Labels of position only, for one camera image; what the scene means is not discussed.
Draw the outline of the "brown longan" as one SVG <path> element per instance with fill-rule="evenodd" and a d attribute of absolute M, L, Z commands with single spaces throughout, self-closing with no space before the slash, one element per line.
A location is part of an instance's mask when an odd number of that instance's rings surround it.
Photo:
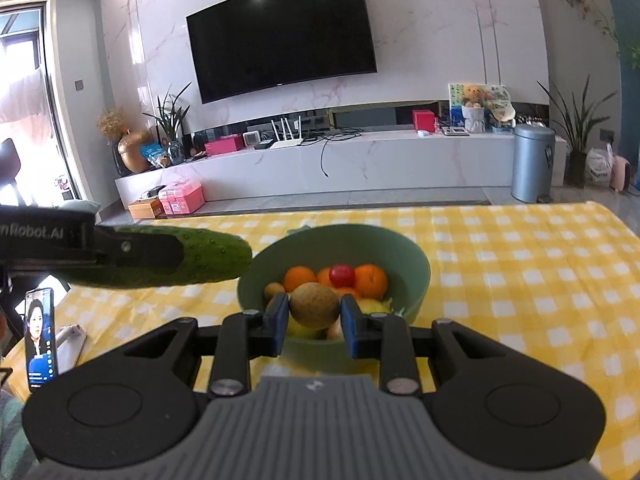
<path fill-rule="evenodd" d="M 264 296 L 266 304 L 269 304 L 270 301 L 273 300 L 275 296 L 277 296 L 277 294 L 285 293 L 286 290 L 281 283 L 271 282 L 265 286 L 264 290 L 262 291 L 262 296 Z"/>
<path fill-rule="evenodd" d="M 341 319 L 338 318 L 327 330 L 326 330 L 326 339 L 327 340 L 343 340 L 343 330 Z"/>
<path fill-rule="evenodd" d="M 340 300 L 333 289 L 315 282 L 299 285 L 290 295 L 294 320 L 310 330 L 326 330 L 340 315 Z"/>

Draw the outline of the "small orange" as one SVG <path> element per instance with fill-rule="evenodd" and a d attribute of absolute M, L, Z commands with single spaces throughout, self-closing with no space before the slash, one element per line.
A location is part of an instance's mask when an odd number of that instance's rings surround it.
<path fill-rule="evenodd" d="M 323 268 L 316 274 L 316 280 L 320 285 L 326 287 L 333 287 L 330 279 L 330 268 Z"/>
<path fill-rule="evenodd" d="M 300 285 L 315 283 L 316 281 L 316 274 L 313 270 L 306 266 L 292 266 L 285 272 L 282 278 L 282 285 L 286 292 L 294 292 Z"/>
<path fill-rule="evenodd" d="M 381 301 L 388 291 L 388 277 L 379 266 L 368 263 L 354 270 L 354 289 L 362 298 Z"/>

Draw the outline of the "large orange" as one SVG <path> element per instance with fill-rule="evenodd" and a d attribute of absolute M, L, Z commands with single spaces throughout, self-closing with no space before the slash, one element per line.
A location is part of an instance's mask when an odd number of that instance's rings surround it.
<path fill-rule="evenodd" d="M 353 289 L 351 287 L 337 288 L 337 289 L 335 289 L 335 292 L 337 293 L 337 295 L 340 298 L 342 298 L 345 295 L 353 296 L 356 300 L 358 300 L 360 298 L 360 293 L 357 292 L 356 289 Z"/>

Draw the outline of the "red cherry tomato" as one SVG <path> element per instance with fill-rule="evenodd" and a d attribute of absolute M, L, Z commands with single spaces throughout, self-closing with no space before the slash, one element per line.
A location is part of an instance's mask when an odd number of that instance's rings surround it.
<path fill-rule="evenodd" d="M 348 264 L 336 264 L 330 267 L 330 279 L 335 288 L 352 287 L 356 281 L 355 269 Z"/>

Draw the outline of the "green cucumber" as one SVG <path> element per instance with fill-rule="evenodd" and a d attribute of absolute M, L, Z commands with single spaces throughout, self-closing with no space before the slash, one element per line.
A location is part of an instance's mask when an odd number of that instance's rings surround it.
<path fill-rule="evenodd" d="M 71 285 L 111 289 L 186 286 L 234 280 L 253 260 L 237 235 L 178 226 L 99 226 L 96 261 L 56 269 Z"/>

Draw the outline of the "green colander bowl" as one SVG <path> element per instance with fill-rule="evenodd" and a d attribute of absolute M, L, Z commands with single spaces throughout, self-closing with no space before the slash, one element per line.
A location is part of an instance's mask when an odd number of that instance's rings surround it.
<path fill-rule="evenodd" d="M 410 324 L 431 281 L 423 250 L 380 226 L 303 228 L 260 252 L 241 276 L 244 310 L 279 292 L 293 303 L 280 362 L 294 375 L 416 370 Z"/>

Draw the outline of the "right red-yellow apple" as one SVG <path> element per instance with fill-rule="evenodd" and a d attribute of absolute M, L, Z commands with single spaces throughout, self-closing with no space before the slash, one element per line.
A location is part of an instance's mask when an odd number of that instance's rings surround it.
<path fill-rule="evenodd" d="M 392 314 L 392 301 L 392 298 L 384 301 L 378 301 L 372 298 L 360 298 L 357 300 L 357 304 L 360 311 L 365 315 L 372 315 L 375 313 Z"/>

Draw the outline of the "orange wooden box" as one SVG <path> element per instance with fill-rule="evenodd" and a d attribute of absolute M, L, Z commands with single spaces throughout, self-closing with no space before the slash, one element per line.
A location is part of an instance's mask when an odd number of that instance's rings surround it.
<path fill-rule="evenodd" d="M 148 220 L 163 217 L 164 207 L 158 197 L 136 200 L 128 206 L 134 220 Z"/>

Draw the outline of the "blue snack bag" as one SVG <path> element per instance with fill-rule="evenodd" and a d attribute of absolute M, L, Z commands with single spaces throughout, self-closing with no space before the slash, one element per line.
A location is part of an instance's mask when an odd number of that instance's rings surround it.
<path fill-rule="evenodd" d="M 154 142 L 143 145 L 140 152 L 145 160 L 155 169 L 168 168 L 171 166 L 171 159 L 166 148 Z"/>

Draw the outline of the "small plant glass vase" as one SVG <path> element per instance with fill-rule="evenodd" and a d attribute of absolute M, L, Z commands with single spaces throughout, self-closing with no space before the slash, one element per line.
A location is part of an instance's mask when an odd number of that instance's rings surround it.
<path fill-rule="evenodd" d="M 145 112 L 145 116 L 153 118 L 156 124 L 163 130 L 167 140 L 167 154 L 170 162 L 176 166 L 186 161 L 186 152 L 181 141 L 186 115 L 190 112 L 190 105 L 184 105 L 183 95 L 189 90 L 191 84 L 186 84 L 177 93 L 168 90 L 163 96 L 155 100 L 155 107 L 151 113 Z"/>

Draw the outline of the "pink box on cabinet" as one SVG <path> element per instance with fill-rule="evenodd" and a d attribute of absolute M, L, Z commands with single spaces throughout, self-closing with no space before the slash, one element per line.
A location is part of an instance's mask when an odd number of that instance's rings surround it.
<path fill-rule="evenodd" d="M 205 153 L 207 156 L 217 156 L 242 151 L 245 148 L 242 136 L 234 134 L 233 136 L 222 136 L 217 140 L 207 142 L 205 144 Z"/>

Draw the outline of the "red box on cabinet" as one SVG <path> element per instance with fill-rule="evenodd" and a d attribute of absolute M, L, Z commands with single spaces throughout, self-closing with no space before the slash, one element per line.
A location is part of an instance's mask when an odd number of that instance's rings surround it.
<path fill-rule="evenodd" d="M 433 134 L 437 129 L 437 116 L 431 110 L 414 110 L 412 112 L 414 128 L 417 132 Z"/>

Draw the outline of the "white plastic bag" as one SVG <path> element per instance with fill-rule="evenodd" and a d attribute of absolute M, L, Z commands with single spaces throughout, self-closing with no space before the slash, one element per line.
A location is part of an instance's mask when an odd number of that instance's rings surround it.
<path fill-rule="evenodd" d="M 592 148 L 586 157 L 585 182 L 591 186 L 608 188 L 613 172 L 614 155 L 608 145 L 605 150 Z"/>

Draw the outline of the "potted long-leaf plant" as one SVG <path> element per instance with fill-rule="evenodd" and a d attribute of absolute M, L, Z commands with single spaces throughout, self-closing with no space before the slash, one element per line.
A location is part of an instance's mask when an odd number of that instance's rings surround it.
<path fill-rule="evenodd" d="M 570 92 L 569 98 L 563 96 L 552 80 L 549 80 L 549 87 L 540 81 L 537 84 L 548 96 L 551 105 L 561 114 L 559 122 L 555 119 L 552 119 L 552 122 L 561 128 L 570 147 L 565 182 L 573 188 L 583 188 L 586 184 L 587 144 L 590 133 L 611 118 L 610 115 L 600 115 L 599 110 L 617 96 L 617 91 L 608 93 L 601 99 L 590 100 L 588 96 L 590 76 L 587 76 L 580 95 L 576 96 L 575 92 Z"/>

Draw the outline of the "pink bag on floor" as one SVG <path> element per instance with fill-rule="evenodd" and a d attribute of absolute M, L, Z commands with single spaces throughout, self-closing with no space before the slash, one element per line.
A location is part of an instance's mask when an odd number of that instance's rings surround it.
<path fill-rule="evenodd" d="M 612 162 L 610 188 L 623 193 L 630 187 L 632 177 L 631 164 L 625 157 L 615 155 Z"/>

